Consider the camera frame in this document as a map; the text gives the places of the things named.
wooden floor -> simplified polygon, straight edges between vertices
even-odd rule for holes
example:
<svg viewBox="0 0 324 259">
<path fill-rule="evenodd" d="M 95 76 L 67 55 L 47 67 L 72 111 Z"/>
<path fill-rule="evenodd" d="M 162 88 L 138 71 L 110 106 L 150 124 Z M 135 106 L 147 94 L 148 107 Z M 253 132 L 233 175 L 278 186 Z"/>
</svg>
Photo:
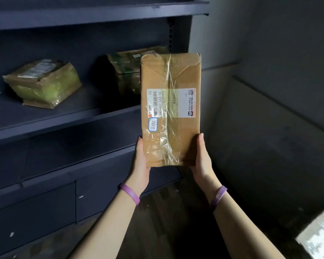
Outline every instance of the wooden floor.
<svg viewBox="0 0 324 259">
<path fill-rule="evenodd" d="M 134 212 L 118 259 L 229 258 L 203 192 L 188 170 L 184 178 L 143 198 Z"/>
</svg>

shelf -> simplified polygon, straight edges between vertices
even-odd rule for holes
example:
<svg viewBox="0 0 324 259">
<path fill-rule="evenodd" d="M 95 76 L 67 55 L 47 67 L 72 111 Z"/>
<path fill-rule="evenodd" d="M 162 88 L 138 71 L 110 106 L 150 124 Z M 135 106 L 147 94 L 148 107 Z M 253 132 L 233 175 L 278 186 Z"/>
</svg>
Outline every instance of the shelf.
<svg viewBox="0 0 324 259">
<path fill-rule="evenodd" d="M 0 10 L 0 30 L 113 22 L 159 17 L 209 14 L 209 2 L 102 5 L 92 7 L 29 8 Z"/>
<path fill-rule="evenodd" d="M 140 109 L 140 105 L 137 105 L 139 102 L 131 105 L 121 104 L 119 107 L 123 109 L 120 109 L 105 105 L 107 101 L 106 97 L 91 84 L 82 86 L 54 109 L 24 106 L 18 98 L 0 94 L 0 140 L 85 118 L 90 122 Z"/>
</svg>

